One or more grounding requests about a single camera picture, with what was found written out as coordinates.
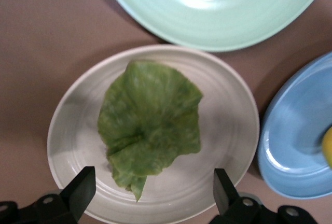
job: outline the plate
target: plate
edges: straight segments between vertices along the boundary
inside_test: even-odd
[[[313,0],[117,0],[143,27],[173,44],[230,51],[285,28]]]
[[[321,151],[332,125],[332,53],[298,71],[264,117],[258,162],[266,183],[290,198],[332,193],[332,170]]]
[[[97,119],[108,86],[129,61],[150,59],[182,72],[204,94],[199,104],[201,151],[179,156],[147,178],[141,199],[114,183]],[[47,143],[52,175],[64,188],[84,166],[95,166],[96,194],[86,213],[106,223],[176,223],[215,205],[214,168],[236,185],[258,144],[258,111],[241,77],[213,55],[173,45],[152,45],[116,54],[84,73],[53,115]]]

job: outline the lemon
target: lemon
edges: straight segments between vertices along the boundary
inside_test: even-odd
[[[332,127],[323,136],[322,152],[328,165],[332,168]]]

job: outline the metal bolt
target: metal bolt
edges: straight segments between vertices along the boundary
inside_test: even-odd
[[[247,207],[251,207],[251,206],[254,205],[253,201],[250,200],[250,199],[248,199],[248,198],[243,199],[242,203],[243,203],[244,205],[246,205]]]
[[[294,217],[299,216],[299,212],[292,207],[286,208],[286,213],[288,213],[290,216],[294,216]]]
[[[43,203],[44,204],[47,204],[47,203],[50,203],[50,202],[52,202],[53,201],[53,197],[47,197],[47,198],[45,198],[44,200],[43,200]]]
[[[2,205],[2,206],[0,206],[0,212],[1,212],[1,211],[5,211],[7,208],[8,208],[7,205]]]

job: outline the leafy vegetable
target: leafy vegetable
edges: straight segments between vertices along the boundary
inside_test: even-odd
[[[179,155],[200,151],[202,93],[174,68],[132,61],[107,89],[98,131],[107,145],[112,177],[138,201],[148,175]]]

